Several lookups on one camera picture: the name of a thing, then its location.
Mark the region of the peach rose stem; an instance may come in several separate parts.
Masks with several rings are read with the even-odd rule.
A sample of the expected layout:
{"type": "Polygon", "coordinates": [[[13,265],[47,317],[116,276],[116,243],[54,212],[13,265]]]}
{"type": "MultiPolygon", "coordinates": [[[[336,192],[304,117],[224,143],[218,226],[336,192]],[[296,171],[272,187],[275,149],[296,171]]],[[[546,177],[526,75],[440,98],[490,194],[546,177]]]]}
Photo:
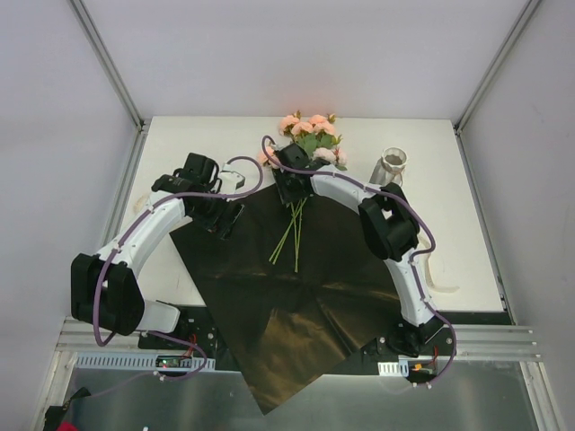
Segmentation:
{"type": "Polygon", "coordinates": [[[275,149],[272,145],[266,145],[265,149],[258,153],[256,160],[262,168],[272,170],[277,170],[279,168],[279,159],[276,156],[275,149]]]}
{"type": "MultiPolygon", "coordinates": [[[[299,126],[301,120],[301,113],[297,111],[294,114],[287,115],[279,123],[279,130],[283,136],[290,136],[293,138],[297,136],[303,129],[299,126]]],[[[291,211],[291,220],[288,224],[286,231],[284,232],[280,243],[279,251],[276,254],[276,258],[283,250],[283,246],[290,233],[294,234],[294,272],[297,273],[299,270],[299,251],[301,242],[301,232],[302,232],[302,222],[303,222],[303,208],[305,205],[305,200],[300,200],[296,204],[290,204],[288,207],[291,211]]]]}

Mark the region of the black wrapping paper sheet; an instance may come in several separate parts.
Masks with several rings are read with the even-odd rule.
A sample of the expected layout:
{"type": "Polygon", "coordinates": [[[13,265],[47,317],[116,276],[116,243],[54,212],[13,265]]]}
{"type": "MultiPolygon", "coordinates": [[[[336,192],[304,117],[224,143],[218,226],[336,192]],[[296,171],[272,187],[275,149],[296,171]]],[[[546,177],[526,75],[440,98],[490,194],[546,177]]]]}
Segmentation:
{"type": "Polygon", "coordinates": [[[226,240],[193,223],[171,238],[260,410],[323,374],[376,374],[376,340],[398,322],[400,305],[358,216],[311,197],[295,236],[275,187],[243,206],[226,240]]]}

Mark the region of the orange rose stem with bud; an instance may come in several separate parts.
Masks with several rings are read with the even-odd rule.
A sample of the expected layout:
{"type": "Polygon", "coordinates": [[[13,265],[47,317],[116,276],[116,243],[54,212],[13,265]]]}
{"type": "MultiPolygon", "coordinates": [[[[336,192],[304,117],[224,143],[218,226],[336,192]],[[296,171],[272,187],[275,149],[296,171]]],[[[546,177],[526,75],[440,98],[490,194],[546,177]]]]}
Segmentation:
{"type": "MultiPolygon", "coordinates": [[[[336,116],[333,114],[329,114],[327,116],[316,114],[316,115],[313,115],[307,119],[304,119],[301,116],[299,126],[301,126],[303,130],[297,136],[294,136],[293,138],[291,138],[290,136],[284,136],[284,137],[287,137],[290,139],[290,144],[296,143],[302,149],[305,150],[305,152],[307,153],[307,155],[310,159],[310,163],[308,164],[308,167],[306,169],[312,169],[315,167],[321,167],[325,164],[329,164],[322,159],[314,159],[313,158],[313,152],[316,148],[318,148],[318,147],[333,148],[335,146],[338,146],[339,148],[341,148],[341,137],[336,134],[336,130],[335,130],[335,126],[334,126],[335,121],[336,121],[336,116]]],[[[277,147],[273,143],[269,143],[267,145],[272,145],[275,149],[275,152],[282,149],[282,148],[277,147]]],[[[307,203],[307,201],[310,197],[311,196],[309,196],[308,198],[304,198],[305,204],[307,203]]],[[[288,214],[290,215],[290,219],[289,219],[288,224],[290,223],[290,220],[291,220],[291,211],[288,207],[289,205],[290,204],[284,205],[288,210],[288,214]]],[[[273,252],[271,253],[271,255],[269,257],[269,261],[272,264],[277,263],[279,260],[279,258],[276,258],[276,254],[279,251],[279,243],[280,243],[281,238],[279,239],[277,245],[275,246],[275,249],[273,250],[273,252]]],[[[287,241],[289,238],[291,238],[293,240],[293,248],[294,248],[294,234],[290,233],[288,235],[288,238],[287,238],[284,246],[283,246],[283,249],[287,245],[287,241]]]]}

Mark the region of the cream ribbon strip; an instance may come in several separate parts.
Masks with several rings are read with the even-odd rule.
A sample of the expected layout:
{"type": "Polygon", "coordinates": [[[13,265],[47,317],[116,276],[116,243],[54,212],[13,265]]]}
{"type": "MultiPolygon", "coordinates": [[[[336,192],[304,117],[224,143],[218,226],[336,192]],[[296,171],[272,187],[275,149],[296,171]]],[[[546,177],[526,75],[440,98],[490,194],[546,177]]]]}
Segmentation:
{"type": "Polygon", "coordinates": [[[462,292],[461,285],[448,273],[451,267],[443,254],[443,248],[436,244],[433,251],[424,253],[425,250],[431,248],[431,240],[423,229],[420,230],[417,238],[419,241],[417,251],[421,251],[421,254],[415,259],[423,271],[429,291],[452,296],[460,294],[462,292]]]}

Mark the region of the peach rose stem top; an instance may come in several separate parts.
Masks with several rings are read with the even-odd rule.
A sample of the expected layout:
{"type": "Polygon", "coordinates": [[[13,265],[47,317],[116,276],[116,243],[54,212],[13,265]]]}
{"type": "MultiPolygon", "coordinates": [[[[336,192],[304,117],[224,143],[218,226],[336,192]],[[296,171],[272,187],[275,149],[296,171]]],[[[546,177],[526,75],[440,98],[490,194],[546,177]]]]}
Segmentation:
{"type": "MultiPolygon", "coordinates": [[[[299,126],[301,120],[301,113],[297,111],[294,114],[287,115],[279,123],[279,130],[283,136],[290,136],[293,138],[297,136],[303,129],[299,126]]],[[[303,222],[303,208],[305,205],[305,200],[300,200],[296,204],[290,204],[288,207],[291,211],[291,220],[288,224],[286,231],[284,232],[280,243],[279,251],[276,254],[276,258],[283,250],[283,246],[290,233],[294,234],[294,272],[297,273],[299,270],[299,251],[301,242],[301,232],[302,232],[302,222],[303,222]]]]}

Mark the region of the pale pink rose stem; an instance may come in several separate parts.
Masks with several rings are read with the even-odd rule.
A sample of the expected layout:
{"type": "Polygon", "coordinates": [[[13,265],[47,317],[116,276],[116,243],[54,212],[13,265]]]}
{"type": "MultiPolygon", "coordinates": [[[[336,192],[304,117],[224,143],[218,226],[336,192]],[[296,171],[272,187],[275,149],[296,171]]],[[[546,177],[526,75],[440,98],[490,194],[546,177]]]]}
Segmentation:
{"type": "Polygon", "coordinates": [[[313,152],[313,158],[322,159],[340,171],[347,170],[348,156],[338,146],[333,148],[318,147],[313,152]]]}

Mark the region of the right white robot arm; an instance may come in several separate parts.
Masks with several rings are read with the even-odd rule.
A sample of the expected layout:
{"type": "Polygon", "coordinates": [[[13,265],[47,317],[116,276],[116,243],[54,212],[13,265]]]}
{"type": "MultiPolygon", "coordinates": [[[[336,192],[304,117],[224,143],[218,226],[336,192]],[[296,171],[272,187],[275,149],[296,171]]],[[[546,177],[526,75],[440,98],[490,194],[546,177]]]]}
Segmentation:
{"type": "Polygon", "coordinates": [[[358,214],[365,243],[386,265],[400,300],[402,319],[386,337],[387,346],[413,358],[433,348],[447,320],[439,316],[432,300],[420,258],[437,244],[402,188],[395,183],[378,187],[355,180],[326,161],[312,161],[295,143],[275,156],[266,145],[261,150],[279,169],[282,198],[304,194],[329,198],[358,214]]]}

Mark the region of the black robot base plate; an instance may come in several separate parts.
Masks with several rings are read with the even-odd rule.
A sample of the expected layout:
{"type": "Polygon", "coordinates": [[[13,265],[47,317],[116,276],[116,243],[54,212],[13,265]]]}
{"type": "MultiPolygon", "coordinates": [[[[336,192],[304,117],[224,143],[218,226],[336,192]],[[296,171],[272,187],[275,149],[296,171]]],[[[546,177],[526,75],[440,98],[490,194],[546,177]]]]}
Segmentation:
{"type": "MultiPolygon", "coordinates": [[[[183,360],[198,358],[202,349],[208,358],[216,361],[216,369],[237,371],[239,365],[225,343],[223,333],[217,327],[206,307],[182,306],[175,339],[183,339],[196,345],[189,348],[175,341],[147,333],[138,337],[137,347],[143,350],[167,350],[174,355],[184,349],[183,360]]],[[[371,339],[352,352],[331,371],[335,375],[374,375],[380,363],[399,363],[409,369],[409,376],[431,377],[439,372],[438,359],[451,357],[454,350],[452,331],[434,317],[429,323],[413,328],[404,321],[393,324],[387,333],[371,339]]]]}

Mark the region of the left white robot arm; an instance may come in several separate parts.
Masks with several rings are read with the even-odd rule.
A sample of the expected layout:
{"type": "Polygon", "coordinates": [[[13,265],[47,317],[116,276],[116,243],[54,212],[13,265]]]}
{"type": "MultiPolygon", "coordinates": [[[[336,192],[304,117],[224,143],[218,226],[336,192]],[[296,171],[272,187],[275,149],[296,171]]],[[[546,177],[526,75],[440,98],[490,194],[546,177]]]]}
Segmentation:
{"type": "Polygon", "coordinates": [[[189,326],[180,310],[146,299],[137,278],[161,240],[189,218],[225,239],[243,212],[231,200],[245,177],[214,160],[190,153],[183,167],[159,177],[134,221],[95,254],[78,254],[71,264],[71,314],[98,330],[122,336],[157,331],[171,349],[184,347],[189,326]]]}

